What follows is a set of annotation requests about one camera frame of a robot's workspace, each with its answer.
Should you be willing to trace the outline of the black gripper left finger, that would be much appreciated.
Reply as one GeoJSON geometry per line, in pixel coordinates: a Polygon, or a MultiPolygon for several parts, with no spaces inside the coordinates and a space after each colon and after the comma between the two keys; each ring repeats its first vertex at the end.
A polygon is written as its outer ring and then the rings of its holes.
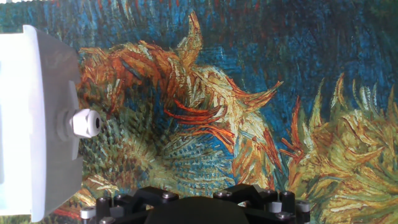
{"type": "Polygon", "coordinates": [[[147,210],[147,206],[155,208],[180,198],[179,194],[155,187],[144,187],[133,190],[129,194],[98,197],[92,206],[80,210],[82,223],[112,223],[117,219],[138,215],[147,210]]]}

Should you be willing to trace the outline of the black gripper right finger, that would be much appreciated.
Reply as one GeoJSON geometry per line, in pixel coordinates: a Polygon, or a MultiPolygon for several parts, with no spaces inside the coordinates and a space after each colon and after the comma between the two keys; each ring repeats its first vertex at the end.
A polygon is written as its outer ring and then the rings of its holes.
{"type": "Polygon", "coordinates": [[[311,208],[291,191],[263,189],[257,184],[238,184],[213,193],[213,198],[241,208],[249,223],[310,224],[311,208]]]}

